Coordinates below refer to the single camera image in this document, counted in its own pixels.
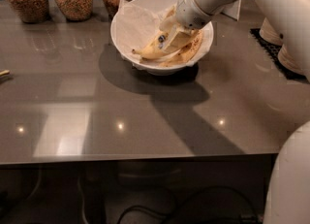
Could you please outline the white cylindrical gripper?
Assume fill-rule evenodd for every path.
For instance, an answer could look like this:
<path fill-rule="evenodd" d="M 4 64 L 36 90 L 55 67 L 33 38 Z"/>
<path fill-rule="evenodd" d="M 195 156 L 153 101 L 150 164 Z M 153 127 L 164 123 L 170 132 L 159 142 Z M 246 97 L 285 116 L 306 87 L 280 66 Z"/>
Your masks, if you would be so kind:
<path fill-rule="evenodd" d="M 212 1 L 178 0 L 176 8 L 168 10 L 159 25 L 161 31 L 169 33 L 162 47 L 164 53 L 173 53 L 186 46 L 192 37 L 191 29 L 202 29 L 212 20 Z"/>

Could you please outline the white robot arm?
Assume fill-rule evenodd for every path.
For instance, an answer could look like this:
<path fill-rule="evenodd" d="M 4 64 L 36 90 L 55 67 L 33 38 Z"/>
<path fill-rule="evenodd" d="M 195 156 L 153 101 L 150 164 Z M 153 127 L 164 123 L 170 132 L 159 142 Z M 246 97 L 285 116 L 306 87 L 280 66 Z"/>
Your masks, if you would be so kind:
<path fill-rule="evenodd" d="M 176 12 L 160 28 L 179 23 L 201 29 L 235 0 L 178 0 Z M 255 0 L 310 80 L 310 0 Z M 310 121 L 285 141 L 268 186 L 263 224 L 310 224 Z"/>

